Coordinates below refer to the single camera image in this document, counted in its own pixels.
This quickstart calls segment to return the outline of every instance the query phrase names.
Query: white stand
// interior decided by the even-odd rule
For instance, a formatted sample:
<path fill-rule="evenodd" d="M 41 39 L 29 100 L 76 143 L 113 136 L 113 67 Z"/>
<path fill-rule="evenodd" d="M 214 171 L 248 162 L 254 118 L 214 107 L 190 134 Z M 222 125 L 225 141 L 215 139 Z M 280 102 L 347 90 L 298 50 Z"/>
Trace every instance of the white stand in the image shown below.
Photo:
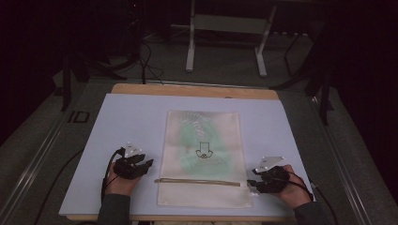
<path fill-rule="evenodd" d="M 191 24 L 190 24 L 190 46 L 188 49 L 187 65 L 185 67 L 187 72 L 193 71 L 193 60 L 195 55 L 195 29 L 240 32 L 249 34 L 261 34 L 263 36 L 258 47 L 254 48 L 255 57 L 257 59 L 257 66 L 259 75 L 261 77 L 267 76 L 266 66 L 264 64 L 263 50 L 269 35 L 269 30 L 272 25 L 272 20 L 276 12 L 276 6 L 273 6 L 269 13 L 268 19 L 252 19 L 252 18 L 238 18 L 238 17 L 224 17 L 195 14 L 195 0 L 191 0 Z"/>

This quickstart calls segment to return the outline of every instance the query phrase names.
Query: white table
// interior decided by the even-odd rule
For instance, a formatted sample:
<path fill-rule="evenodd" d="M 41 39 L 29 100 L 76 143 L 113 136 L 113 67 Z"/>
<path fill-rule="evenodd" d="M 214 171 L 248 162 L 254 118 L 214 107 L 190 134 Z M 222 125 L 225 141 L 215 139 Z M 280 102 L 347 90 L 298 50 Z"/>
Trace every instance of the white table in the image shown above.
<path fill-rule="evenodd" d="M 103 102 L 59 214 L 72 220 L 93 220 L 100 210 L 100 186 L 111 154 L 126 142 L 153 158 L 149 173 L 131 197 L 131 220 L 278 221 L 294 219 L 292 210 L 269 194 L 253 196 L 253 207 L 206 209 L 157 205 L 166 113 L 169 110 L 238 112 L 249 179 L 260 158 L 286 157 L 309 181 L 283 105 L 269 90 L 119 84 Z"/>

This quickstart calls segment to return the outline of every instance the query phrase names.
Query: white board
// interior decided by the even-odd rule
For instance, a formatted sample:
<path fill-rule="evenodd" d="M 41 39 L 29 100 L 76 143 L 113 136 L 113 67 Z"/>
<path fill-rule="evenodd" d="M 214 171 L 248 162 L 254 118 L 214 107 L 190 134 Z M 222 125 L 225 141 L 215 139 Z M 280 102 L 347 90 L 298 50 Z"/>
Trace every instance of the white board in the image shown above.
<path fill-rule="evenodd" d="M 132 142 L 153 158 L 149 173 L 131 196 L 132 215 L 292 217 L 294 213 L 269 194 L 253 196 L 253 207 L 245 209 L 206 209 L 158 206 L 158 185 L 166 116 L 170 110 L 239 113 L 246 169 L 249 179 L 261 157 L 285 157 L 307 187 L 306 172 L 279 100 L 214 97 L 167 97 L 108 94 L 93 127 L 81 161 L 59 211 L 60 215 L 96 215 L 100 210 L 100 188 L 112 153 Z"/>

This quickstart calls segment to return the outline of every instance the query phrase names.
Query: chair leg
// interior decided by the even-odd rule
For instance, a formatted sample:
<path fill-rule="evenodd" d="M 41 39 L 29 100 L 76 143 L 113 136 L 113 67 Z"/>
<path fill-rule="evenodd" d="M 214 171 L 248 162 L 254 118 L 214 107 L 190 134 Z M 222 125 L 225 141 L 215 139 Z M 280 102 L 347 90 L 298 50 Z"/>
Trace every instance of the chair leg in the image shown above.
<path fill-rule="evenodd" d="M 290 66 L 289 66 L 289 61 L 287 60 L 287 53 L 289 53 L 289 51 L 292 49 L 293 45 L 296 43 L 296 41 L 298 41 L 299 39 L 299 35 L 297 35 L 295 37 L 295 39 L 292 41 L 292 43 L 289 45 L 289 48 L 287 48 L 286 52 L 284 52 L 284 62 L 286 63 L 287 66 L 287 72 L 289 73 L 289 76 L 292 76 L 292 71 L 290 70 Z"/>
<path fill-rule="evenodd" d="M 314 73 L 318 72 L 317 68 L 313 68 L 312 70 L 308 70 L 306 72 L 299 72 L 298 75 L 294 76 L 292 79 L 290 79 L 287 82 L 283 82 L 281 84 L 275 85 L 275 86 L 269 86 L 269 90 L 284 90 L 285 88 L 290 87 L 293 84 L 299 83 L 303 81 L 304 79 L 311 78 Z"/>

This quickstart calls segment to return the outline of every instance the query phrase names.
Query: hand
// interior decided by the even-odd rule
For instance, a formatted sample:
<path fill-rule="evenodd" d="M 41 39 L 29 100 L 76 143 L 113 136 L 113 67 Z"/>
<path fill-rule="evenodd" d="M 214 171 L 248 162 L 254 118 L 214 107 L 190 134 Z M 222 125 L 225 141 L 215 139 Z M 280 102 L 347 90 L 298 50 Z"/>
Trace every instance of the hand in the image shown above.
<path fill-rule="evenodd" d="M 114 172 L 115 163 L 111 164 L 108 175 L 108 187 L 105 194 L 120 194 L 130 196 L 137 183 L 140 181 L 141 176 L 133 180 L 124 179 Z"/>
<path fill-rule="evenodd" d="M 304 183 L 301 181 L 301 179 L 292 174 L 295 173 L 293 171 L 292 166 L 285 165 L 283 166 L 283 168 L 289 172 L 290 181 L 304 186 Z M 272 195 L 280 198 L 285 204 L 287 204 L 292 209 L 297 208 L 302 204 L 311 202 L 310 196 L 305 190 L 303 190 L 301 187 L 297 187 L 292 184 L 287 184 L 286 188 L 283 191 L 281 191 L 280 193 L 274 193 Z"/>

